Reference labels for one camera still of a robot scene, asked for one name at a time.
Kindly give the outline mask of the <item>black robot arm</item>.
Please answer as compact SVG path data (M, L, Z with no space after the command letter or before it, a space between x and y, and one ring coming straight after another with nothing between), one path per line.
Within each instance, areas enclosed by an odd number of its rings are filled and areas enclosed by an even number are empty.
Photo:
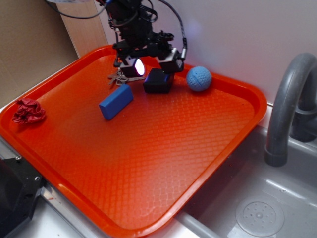
M178 51L170 43L174 35L164 31L154 32L152 23L158 14L152 5L145 6L140 0L108 0L105 2L109 25L116 31L114 67L124 76L144 75L142 57L156 58L164 73L177 73L184 69L187 39Z

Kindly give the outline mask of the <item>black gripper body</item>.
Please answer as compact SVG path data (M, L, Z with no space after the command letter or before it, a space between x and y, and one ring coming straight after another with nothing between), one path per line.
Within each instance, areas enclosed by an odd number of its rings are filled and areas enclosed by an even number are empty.
M177 49L169 43L174 39L171 33L163 31L155 33L152 30L149 33L121 32L116 37L116 43L112 46L116 50L116 62L124 62L127 57L157 57L162 62L177 60Z

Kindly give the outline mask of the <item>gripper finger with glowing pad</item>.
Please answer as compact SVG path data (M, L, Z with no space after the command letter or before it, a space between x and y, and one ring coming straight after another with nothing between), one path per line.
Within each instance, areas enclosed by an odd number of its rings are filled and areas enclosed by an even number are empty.
M156 57L161 69L165 73L178 73L184 69L184 62L179 58L179 51L173 48L166 56Z
M127 56L120 64L120 69L126 77L142 77L145 74L145 66L139 58Z

